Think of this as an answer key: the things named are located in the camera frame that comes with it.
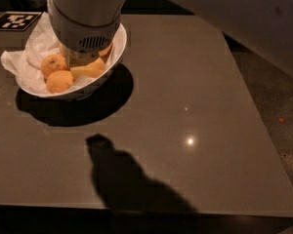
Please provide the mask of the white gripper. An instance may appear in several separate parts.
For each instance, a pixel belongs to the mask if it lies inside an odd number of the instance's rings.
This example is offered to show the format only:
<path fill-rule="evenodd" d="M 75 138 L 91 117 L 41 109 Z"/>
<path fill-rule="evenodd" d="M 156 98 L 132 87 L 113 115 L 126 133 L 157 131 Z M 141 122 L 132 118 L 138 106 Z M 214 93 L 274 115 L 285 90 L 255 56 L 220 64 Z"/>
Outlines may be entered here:
<path fill-rule="evenodd" d="M 120 14 L 111 22 L 89 25 L 65 15 L 54 0 L 47 0 L 51 26 L 63 44 L 63 55 L 69 68 L 95 61 L 96 53 L 107 48 L 120 26 Z"/>

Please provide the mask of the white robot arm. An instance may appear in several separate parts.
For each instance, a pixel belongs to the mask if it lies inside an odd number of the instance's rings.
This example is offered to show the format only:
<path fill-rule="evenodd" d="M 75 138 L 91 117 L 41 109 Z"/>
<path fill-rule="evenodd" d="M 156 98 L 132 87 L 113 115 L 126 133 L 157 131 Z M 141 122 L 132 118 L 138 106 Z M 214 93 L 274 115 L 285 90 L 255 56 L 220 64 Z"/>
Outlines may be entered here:
<path fill-rule="evenodd" d="M 293 0 L 169 0 L 203 18 L 293 77 Z M 107 47 L 125 0 L 47 0 L 65 55 L 89 59 Z"/>

